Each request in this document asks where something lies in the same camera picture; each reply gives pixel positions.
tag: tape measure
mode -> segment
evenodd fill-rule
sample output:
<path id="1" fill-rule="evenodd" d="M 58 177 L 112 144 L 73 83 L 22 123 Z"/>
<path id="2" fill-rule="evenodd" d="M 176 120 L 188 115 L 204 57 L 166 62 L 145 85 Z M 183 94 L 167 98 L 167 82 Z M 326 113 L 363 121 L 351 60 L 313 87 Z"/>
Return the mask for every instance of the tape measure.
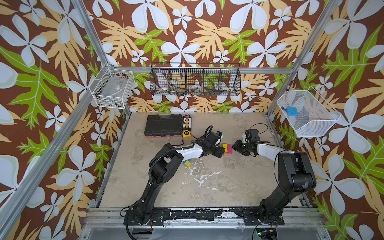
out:
<path id="1" fill-rule="evenodd" d="M 191 132 L 188 130 L 183 131 L 183 137 L 191 137 Z"/>

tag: blue object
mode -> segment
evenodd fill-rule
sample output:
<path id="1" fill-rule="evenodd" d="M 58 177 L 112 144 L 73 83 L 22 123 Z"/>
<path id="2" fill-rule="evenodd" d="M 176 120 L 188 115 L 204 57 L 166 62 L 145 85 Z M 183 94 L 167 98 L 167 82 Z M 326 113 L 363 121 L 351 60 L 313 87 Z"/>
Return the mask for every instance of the blue object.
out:
<path id="1" fill-rule="evenodd" d="M 287 112 L 288 116 L 297 117 L 299 115 L 295 107 L 287 107 L 285 111 Z"/>

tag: black wire basket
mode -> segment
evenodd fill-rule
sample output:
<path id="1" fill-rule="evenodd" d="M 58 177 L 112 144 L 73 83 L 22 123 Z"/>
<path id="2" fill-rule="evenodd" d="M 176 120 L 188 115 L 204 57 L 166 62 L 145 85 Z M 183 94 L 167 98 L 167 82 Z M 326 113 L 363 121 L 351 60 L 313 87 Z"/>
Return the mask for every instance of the black wire basket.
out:
<path id="1" fill-rule="evenodd" d="M 172 67 L 179 63 L 151 63 L 149 81 L 152 95 L 216 95 L 240 94 L 240 64 L 198 63 L 196 67 Z"/>

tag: wire basket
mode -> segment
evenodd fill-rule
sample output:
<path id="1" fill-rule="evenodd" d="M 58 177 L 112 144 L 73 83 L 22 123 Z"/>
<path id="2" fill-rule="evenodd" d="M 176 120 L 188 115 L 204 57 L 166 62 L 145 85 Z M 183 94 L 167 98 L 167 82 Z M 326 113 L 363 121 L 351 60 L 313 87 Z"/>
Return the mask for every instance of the wire basket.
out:
<path id="1" fill-rule="evenodd" d="M 310 90 L 316 91 L 313 88 L 287 91 L 277 100 L 298 137 L 324 136 L 341 116 L 323 96 L 316 92 L 320 102 Z M 297 116 L 288 115 L 287 107 L 295 107 Z"/>
<path id="2" fill-rule="evenodd" d="M 95 80 L 99 83 L 92 92 L 92 96 L 99 107 L 124 109 L 132 91 L 133 72 L 110 68 L 100 71 Z"/>
<path id="3" fill-rule="evenodd" d="M 240 94 L 240 64 L 199 63 L 200 67 L 172 67 L 169 63 L 151 63 L 149 75 L 152 95 L 216 95 Z"/>

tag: floral wallpaper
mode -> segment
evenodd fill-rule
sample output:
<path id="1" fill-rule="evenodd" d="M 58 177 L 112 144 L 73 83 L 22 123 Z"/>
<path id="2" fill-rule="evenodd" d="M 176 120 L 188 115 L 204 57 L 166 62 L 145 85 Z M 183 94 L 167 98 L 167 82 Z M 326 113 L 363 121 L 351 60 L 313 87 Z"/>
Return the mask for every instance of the floral wallpaper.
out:
<path id="1" fill-rule="evenodd" d="M 70 0 L 0 0 L 0 211 L 100 69 Z M 76 239 L 124 115 L 91 103 L 7 239 Z"/>
<path id="2" fill-rule="evenodd" d="M 335 240 L 384 239 L 383 14 L 382 0 L 343 1 L 291 83 L 341 114 L 325 136 L 297 138 L 279 108 L 270 116 L 287 147 L 308 153 L 308 196 Z"/>
<path id="3" fill-rule="evenodd" d="M 180 66 L 184 62 L 185 66 L 240 63 L 241 67 L 292 66 L 326 4 L 318 0 L 90 0 L 84 3 L 112 65 L 149 66 L 152 62 L 169 62 Z M 132 112 L 264 112 L 285 77 L 284 74 L 242 74 L 241 95 L 237 97 L 163 97 L 150 94 L 148 74 L 135 76 L 136 84 L 129 99 Z"/>

